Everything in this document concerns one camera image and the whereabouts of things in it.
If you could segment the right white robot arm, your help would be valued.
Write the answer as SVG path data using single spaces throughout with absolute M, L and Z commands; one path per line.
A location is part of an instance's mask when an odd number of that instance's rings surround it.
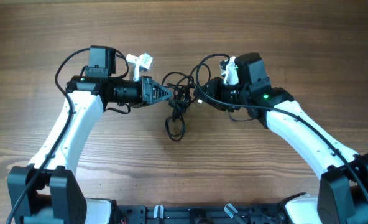
M 291 223 L 368 223 L 368 153 L 341 144 L 314 122 L 283 88 L 251 90 L 214 78 L 195 96 L 223 111 L 246 108 L 249 116 L 283 138 L 319 180 L 316 196 L 302 194 L 283 205 Z

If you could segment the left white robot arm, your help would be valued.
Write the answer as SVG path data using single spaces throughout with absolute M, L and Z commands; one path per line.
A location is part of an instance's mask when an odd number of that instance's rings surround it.
M 115 200 L 83 195 L 76 180 L 79 158 L 108 103 L 139 108 L 165 101 L 172 92 L 151 77 L 129 81 L 74 76 L 64 95 L 63 109 L 44 145 L 27 166 L 14 166 L 7 177 L 12 205 L 8 223 L 120 223 Z

